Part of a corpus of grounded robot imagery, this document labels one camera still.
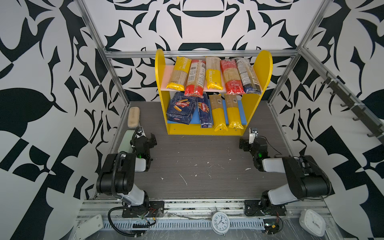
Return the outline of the blue Barilla spaghetti bag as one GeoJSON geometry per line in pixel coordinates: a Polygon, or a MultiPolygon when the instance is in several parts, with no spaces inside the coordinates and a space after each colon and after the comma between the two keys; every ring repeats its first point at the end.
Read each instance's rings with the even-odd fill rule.
{"type": "Polygon", "coordinates": [[[203,93],[202,98],[198,98],[198,112],[200,125],[202,129],[208,129],[213,127],[213,119],[210,110],[210,101],[208,95],[203,93]]]}

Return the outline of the yellow spaghetti bag with barcode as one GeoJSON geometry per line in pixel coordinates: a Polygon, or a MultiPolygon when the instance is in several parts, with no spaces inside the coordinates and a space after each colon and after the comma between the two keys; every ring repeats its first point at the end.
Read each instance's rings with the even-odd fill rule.
{"type": "Polygon", "coordinates": [[[244,127],[241,121],[237,97],[235,95],[225,95],[225,102],[229,121],[229,128],[243,130],[244,127]]]}

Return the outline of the blue Barilla pasta box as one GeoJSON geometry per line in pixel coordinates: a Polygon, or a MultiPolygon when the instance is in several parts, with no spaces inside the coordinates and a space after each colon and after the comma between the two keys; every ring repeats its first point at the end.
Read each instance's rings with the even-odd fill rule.
{"type": "Polygon", "coordinates": [[[197,106],[197,97],[185,96],[176,92],[167,109],[168,121],[189,125],[197,106]]]}

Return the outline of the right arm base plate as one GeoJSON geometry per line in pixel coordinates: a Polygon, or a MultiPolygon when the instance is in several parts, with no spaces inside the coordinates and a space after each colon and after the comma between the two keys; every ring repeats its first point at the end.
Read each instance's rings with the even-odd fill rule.
{"type": "Polygon", "coordinates": [[[281,217],[286,215],[285,205],[272,205],[269,201],[262,200],[245,200],[244,201],[245,210],[244,214],[247,217],[255,216],[274,216],[281,217]]]}

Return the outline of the plain yellow spaghetti bag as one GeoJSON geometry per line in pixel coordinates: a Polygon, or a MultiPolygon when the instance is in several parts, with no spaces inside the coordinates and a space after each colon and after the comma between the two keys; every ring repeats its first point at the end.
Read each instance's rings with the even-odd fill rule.
{"type": "Polygon", "coordinates": [[[215,132],[228,131],[223,107],[224,100],[221,95],[210,95],[211,112],[215,132]]]}

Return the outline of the clear blue label noodle pack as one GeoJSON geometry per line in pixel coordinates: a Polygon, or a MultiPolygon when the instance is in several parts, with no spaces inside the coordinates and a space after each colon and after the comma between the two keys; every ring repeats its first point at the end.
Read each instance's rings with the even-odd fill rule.
{"type": "Polygon", "coordinates": [[[257,75],[250,64],[250,60],[245,58],[235,58],[237,69],[246,94],[262,94],[262,88],[257,75]]]}

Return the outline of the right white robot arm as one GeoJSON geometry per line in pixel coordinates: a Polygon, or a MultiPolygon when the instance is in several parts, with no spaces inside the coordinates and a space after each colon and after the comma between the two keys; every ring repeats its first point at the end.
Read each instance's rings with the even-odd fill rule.
{"type": "Polygon", "coordinates": [[[258,171],[285,174],[287,178],[287,184],[263,192],[259,203],[261,209],[304,199],[322,199],[332,192],[331,181],[312,156],[271,158],[268,141],[261,137],[252,142],[240,139],[239,148],[252,155],[258,171]]]}

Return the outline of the yellow Pastatime spaghetti bag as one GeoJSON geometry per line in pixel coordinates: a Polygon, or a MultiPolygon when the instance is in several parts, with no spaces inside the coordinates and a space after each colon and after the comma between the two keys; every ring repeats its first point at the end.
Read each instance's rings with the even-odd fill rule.
{"type": "Polygon", "coordinates": [[[192,60],[189,58],[177,57],[171,78],[167,84],[167,89],[181,92],[185,91],[191,63],[192,60]]]}
{"type": "Polygon", "coordinates": [[[223,90],[220,58],[206,57],[206,82],[208,89],[223,90]]]}

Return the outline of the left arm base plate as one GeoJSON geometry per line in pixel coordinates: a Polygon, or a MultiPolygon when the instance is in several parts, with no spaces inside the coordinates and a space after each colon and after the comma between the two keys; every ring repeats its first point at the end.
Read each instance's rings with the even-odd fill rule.
{"type": "Polygon", "coordinates": [[[140,206],[126,207],[123,209],[123,218],[136,218],[145,215],[146,217],[156,217],[164,212],[164,201],[149,201],[144,202],[140,206]]]}

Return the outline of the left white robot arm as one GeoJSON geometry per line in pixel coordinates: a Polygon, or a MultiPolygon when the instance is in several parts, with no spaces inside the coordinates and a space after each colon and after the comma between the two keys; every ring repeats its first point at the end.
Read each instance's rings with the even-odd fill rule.
{"type": "Polygon", "coordinates": [[[135,135],[133,151],[108,154],[96,182],[97,193],[112,196],[129,207],[143,205],[146,192],[134,183],[136,172],[147,172],[153,159],[150,149],[157,145],[156,136],[135,135]]]}

